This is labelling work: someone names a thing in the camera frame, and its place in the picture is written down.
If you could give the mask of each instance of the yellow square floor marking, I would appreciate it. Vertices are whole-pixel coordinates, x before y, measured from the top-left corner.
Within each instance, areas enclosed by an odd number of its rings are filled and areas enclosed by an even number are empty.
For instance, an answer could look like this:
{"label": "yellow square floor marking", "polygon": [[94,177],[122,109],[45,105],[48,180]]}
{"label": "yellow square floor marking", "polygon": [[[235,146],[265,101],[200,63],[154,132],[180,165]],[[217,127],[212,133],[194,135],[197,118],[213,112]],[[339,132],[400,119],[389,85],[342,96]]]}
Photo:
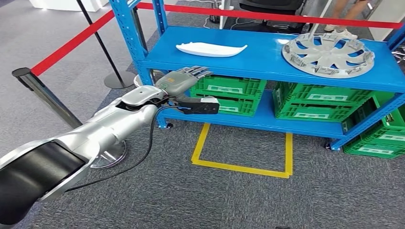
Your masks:
{"label": "yellow square floor marking", "polygon": [[203,150],[205,139],[207,138],[208,131],[210,130],[210,124],[204,123],[202,127],[200,137],[198,138],[197,144],[195,145],[194,153],[191,157],[191,162],[194,165],[200,166],[207,166],[207,167],[214,167],[220,169],[227,169],[232,171],[244,172],[244,173],[253,173],[259,174],[264,176],[271,176],[271,177],[280,177],[280,178],[289,178],[292,175],[292,167],[293,167],[293,159],[292,159],[292,134],[286,133],[286,164],[285,164],[285,171],[273,171],[273,170],[265,170],[259,168],[251,168],[251,167],[244,167],[244,166],[235,166],[230,164],[218,163],[213,161],[204,161],[200,160],[200,154]]}

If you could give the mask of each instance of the blue metal shelf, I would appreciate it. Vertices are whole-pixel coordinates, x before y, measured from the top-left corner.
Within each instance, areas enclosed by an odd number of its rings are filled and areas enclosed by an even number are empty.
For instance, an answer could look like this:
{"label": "blue metal shelf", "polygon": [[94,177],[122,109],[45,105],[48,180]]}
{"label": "blue metal shelf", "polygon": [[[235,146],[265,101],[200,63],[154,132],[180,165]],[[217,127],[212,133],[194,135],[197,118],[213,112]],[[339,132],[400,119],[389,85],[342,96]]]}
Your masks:
{"label": "blue metal shelf", "polygon": [[231,114],[183,114],[175,109],[162,111],[165,118],[174,118],[193,122],[206,122],[218,125],[230,125],[259,130],[289,132],[300,135],[314,135],[321,137],[344,137],[340,123],[306,122],[276,119],[274,116],[273,98],[271,91],[263,93],[262,100],[254,117],[237,116]]}
{"label": "blue metal shelf", "polygon": [[[362,41],[375,53],[375,66],[368,73],[351,79],[328,79],[292,67],[281,55],[281,47],[295,35],[169,26],[153,50],[141,62],[144,67],[177,70],[184,66],[207,66],[215,74],[266,80],[312,83],[378,91],[405,92],[405,75],[385,42]],[[176,44],[206,42],[248,47],[227,58],[190,55]]]}
{"label": "blue metal shelf", "polygon": [[[362,131],[381,120],[405,103],[405,75],[397,65],[391,51],[405,41],[405,25],[388,42],[363,41],[375,53],[375,65],[368,73],[351,79],[328,79],[304,73],[287,63],[281,55],[284,43],[295,35],[251,31],[216,30],[192,27],[169,26],[163,0],[152,0],[156,23],[160,34],[151,52],[144,47],[140,25],[135,24],[139,0],[128,4],[127,0],[110,0],[118,25],[122,31],[129,53],[144,84],[153,84],[152,69],[177,70],[185,66],[207,66],[220,75],[242,76],[265,80],[296,83],[322,84],[377,91],[397,92],[397,94],[374,111],[362,122],[343,134],[339,123],[304,122],[278,120],[274,117],[270,92],[265,92],[254,117],[228,114],[185,115],[176,110],[165,110],[158,115],[158,123],[166,127],[166,118],[208,122],[253,129],[292,132],[335,138],[332,149],[359,135]],[[211,58],[183,53],[176,44],[207,42],[226,46],[248,47],[240,54],[227,58]]]}

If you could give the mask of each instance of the sneaker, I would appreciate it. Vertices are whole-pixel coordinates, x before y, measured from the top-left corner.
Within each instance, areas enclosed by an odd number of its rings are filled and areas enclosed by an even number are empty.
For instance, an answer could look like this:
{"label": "sneaker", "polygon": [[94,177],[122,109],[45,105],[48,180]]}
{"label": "sneaker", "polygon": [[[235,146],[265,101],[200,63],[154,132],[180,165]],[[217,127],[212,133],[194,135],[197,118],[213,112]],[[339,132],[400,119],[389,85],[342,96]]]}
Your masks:
{"label": "sneaker", "polygon": [[323,30],[332,32],[333,30],[336,29],[336,27],[338,27],[338,26],[337,25],[326,25],[325,28],[323,28]]}
{"label": "sneaker", "polygon": [[351,32],[347,31],[347,30],[343,30],[342,32],[338,32],[336,30],[332,31],[333,35],[337,35],[337,36],[341,36],[350,40],[354,40],[357,39],[357,35],[352,34]]}

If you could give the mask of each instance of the stacked green crates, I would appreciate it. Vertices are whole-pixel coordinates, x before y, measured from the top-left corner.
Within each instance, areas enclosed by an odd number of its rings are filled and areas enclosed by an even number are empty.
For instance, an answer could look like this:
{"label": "stacked green crates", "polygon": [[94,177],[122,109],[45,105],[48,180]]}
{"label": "stacked green crates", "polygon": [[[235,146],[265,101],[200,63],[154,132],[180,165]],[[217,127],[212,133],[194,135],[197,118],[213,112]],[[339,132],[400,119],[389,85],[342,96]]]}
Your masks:
{"label": "stacked green crates", "polygon": [[266,80],[208,75],[190,88],[190,96],[217,98],[219,113],[254,116],[265,86]]}
{"label": "stacked green crates", "polygon": [[369,90],[278,82],[273,101],[276,118],[342,122],[372,95]]}
{"label": "stacked green crates", "polygon": [[[347,131],[362,121],[393,95],[393,93],[376,92],[375,96],[342,123],[343,130]],[[405,105],[348,142],[343,150],[347,154],[381,158],[395,158],[405,154]]]}

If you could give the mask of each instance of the shelf tier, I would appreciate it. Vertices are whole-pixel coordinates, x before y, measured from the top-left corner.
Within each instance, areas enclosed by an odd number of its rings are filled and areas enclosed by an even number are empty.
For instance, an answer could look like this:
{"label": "shelf tier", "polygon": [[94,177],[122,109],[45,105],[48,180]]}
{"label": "shelf tier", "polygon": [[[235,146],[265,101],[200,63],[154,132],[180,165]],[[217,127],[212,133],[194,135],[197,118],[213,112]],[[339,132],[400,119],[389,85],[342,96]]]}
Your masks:
{"label": "shelf tier", "polygon": [[[169,26],[141,64],[163,70],[199,65],[209,67],[219,75],[405,92],[405,75],[385,42],[362,41],[375,53],[375,65],[368,73],[351,79],[329,79],[302,72],[284,60],[281,47],[295,37],[290,34]],[[176,49],[176,44],[189,42],[234,47],[247,44],[248,47],[240,54],[226,58],[196,56]]]}
{"label": "shelf tier", "polygon": [[162,111],[165,118],[174,118],[193,122],[218,125],[230,125],[267,131],[288,132],[301,135],[313,135],[330,138],[342,138],[340,123],[293,121],[276,119],[271,91],[265,90],[254,117],[230,114],[183,114],[176,109]]}

